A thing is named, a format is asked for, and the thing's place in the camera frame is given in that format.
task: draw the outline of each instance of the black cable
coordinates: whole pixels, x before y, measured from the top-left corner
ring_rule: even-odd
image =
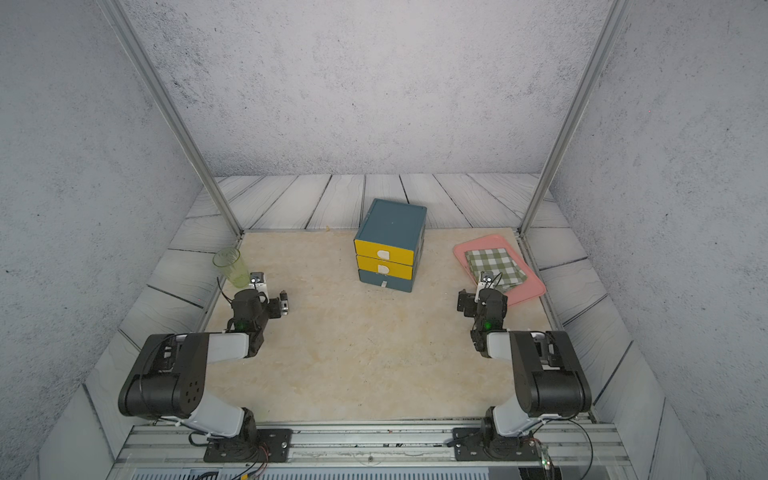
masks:
[[[176,421],[177,421],[177,420],[173,420],[173,419],[166,419],[164,417],[161,417],[161,419],[165,420],[166,422],[172,422],[172,423],[176,423]],[[209,439],[225,439],[226,438],[226,437],[223,437],[221,435],[212,435],[210,432],[206,432],[205,430],[197,429],[197,428],[195,428],[193,426],[190,426],[190,425],[188,425],[186,423],[183,423],[182,425],[187,427],[189,430],[192,430],[193,434],[197,433],[198,435],[205,435],[206,438],[209,438]]]
[[[476,437],[478,435],[482,435],[482,430],[478,430],[475,433],[470,433],[469,435],[464,435],[463,437],[459,437],[457,439],[450,440],[450,441],[446,442],[445,446],[446,447],[455,447],[460,442],[463,442],[466,439],[471,439],[472,437]]]
[[[584,427],[582,427],[578,423],[574,422],[572,419],[563,419],[563,420],[565,420],[567,422],[570,422],[570,423],[573,423],[578,428],[580,428],[581,431],[584,432],[584,434],[587,436],[587,441],[589,442],[589,455],[590,455],[590,457],[589,457],[589,466],[587,467],[587,471],[584,472],[584,474],[579,479],[579,480],[584,480],[585,478],[587,478],[587,473],[589,473],[589,469],[592,468],[592,462],[594,461],[594,447],[592,446],[592,439],[589,438],[589,434],[587,433],[587,429],[585,429]]]
[[[230,298],[224,293],[224,289],[221,288],[221,282],[219,281],[218,276],[216,277],[216,284],[219,286],[219,291],[221,292],[221,296],[223,296],[227,302],[232,303],[232,300],[230,300]]]
[[[259,450],[264,450],[264,461],[261,462],[261,465],[259,465],[259,469],[261,469],[262,467],[264,467],[269,462],[269,460],[270,460],[270,453],[269,453],[269,450],[266,449],[266,447],[263,447],[261,445],[259,445]],[[253,468],[253,466],[256,464],[256,462],[257,462],[257,460],[253,460],[253,463],[250,464],[250,467],[246,468],[242,472],[240,472],[237,475],[235,475],[234,477],[230,478],[230,480],[240,480],[243,477],[243,475],[248,473],[248,471]]]
[[[205,442],[205,443],[195,443],[194,440],[192,439],[192,435],[206,435],[206,434],[204,434],[202,432],[192,432],[189,435],[187,435],[187,441],[190,443],[190,445],[192,445],[193,447],[207,447],[208,446],[208,442]]]
[[[549,423],[549,422],[542,422],[542,423],[541,423],[541,425],[539,425],[538,427],[536,427],[536,428],[535,428],[535,429],[534,429],[534,430],[531,432],[531,436],[533,436],[533,435],[536,435],[536,432],[538,432],[538,431],[539,431],[539,429],[540,429],[541,427],[543,427],[544,425],[547,425],[548,423]]]
[[[496,277],[498,277],[498,282],[501,282],[501,281],[502,281],[502,275],[503,275],[503,274],[504,274],[504,272],[499,272],[497,276],[494,276],[494,277],[491,279],[491,285],[493,285],[493,283],[494,283],[494,282],[496,282]],[[496,282],[496,284],[495,284],[495,285],[493,285],[493,287],[494,287],[494,288],[496,288],[496,287],[498,286],[498,282]]]

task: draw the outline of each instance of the green checkered napkin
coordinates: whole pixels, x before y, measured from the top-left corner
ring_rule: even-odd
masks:
[[[464,253],[469,263],[469,269],[475,276],[475,282],[480,277],[480,272],[493,272],[494,276],[502,273],[502,278],[498,281],[495,288],[505,292],[514,286],[520,285],[528,278],[520,270],[518,264],[509,256],[507,250],[503,248],[492,248],[490,250],[470,250]]]

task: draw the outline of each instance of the gray textured wall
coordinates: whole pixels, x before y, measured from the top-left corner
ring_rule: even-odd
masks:
[[[609,0],[124,0],[217,175],[538,172]]]
[[[0,5],[0,477],[22,473],[200,182],[93,0]]]
[[[637,0],[554,183],[714,478],[768,468],[768,2]]]

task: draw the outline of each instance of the blue cabinet top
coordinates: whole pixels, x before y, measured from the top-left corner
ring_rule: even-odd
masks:
[[[416,251],[426,216],[427,207],[376,198],[355,240]]]

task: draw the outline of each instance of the mounting plate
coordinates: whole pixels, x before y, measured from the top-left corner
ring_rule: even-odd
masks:
[[[518,445],[516,439],[510,439],[504,445],[504,453],[495,452],[493,447],[485,447],[481,429],[453,429],[453,454],[458,462],[540,462],[536,444],[525,442]]]
[[[270,453],[270,463],[285,463],[288,461],[291,429],[259,429],[258,441],[265,445]],[[208,442],[208,448],[203,455],[203,462],[232,463],[232,462],[264,462],[264,452],[259,449],[244,448],[242,444],[230,442]]]

